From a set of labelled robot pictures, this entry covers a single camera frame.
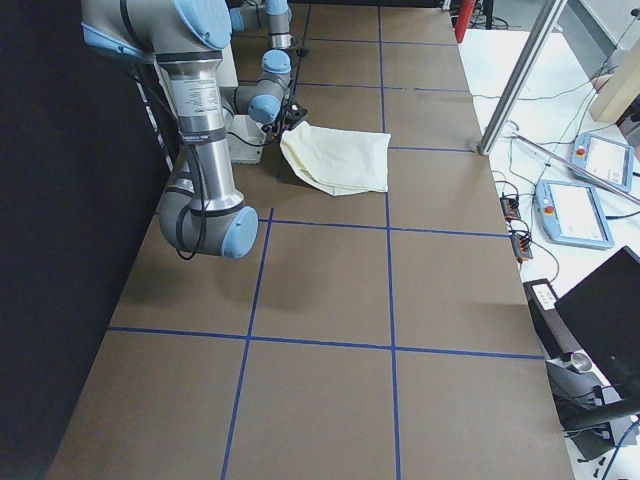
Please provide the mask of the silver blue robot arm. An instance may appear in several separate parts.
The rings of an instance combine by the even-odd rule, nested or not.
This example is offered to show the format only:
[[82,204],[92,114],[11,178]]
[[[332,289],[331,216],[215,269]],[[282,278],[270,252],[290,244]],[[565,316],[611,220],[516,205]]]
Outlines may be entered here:
[[271,49],[289,50],[293,46],[287,0],[242,1],[229,14],[233,32],[265,30]]
[[[234,184],[227,141],[234,115],[275,123],[289,94],[291,10],[285,1],[84,1],[84,41],[112,58],[158,65],[169,79],[186,162],[159,203],[165,239],[185,258],[241,258],[252,248],[258,214]],[[223,51],[238,31],[264,26],[270,50],[249,87],[220,87]]]

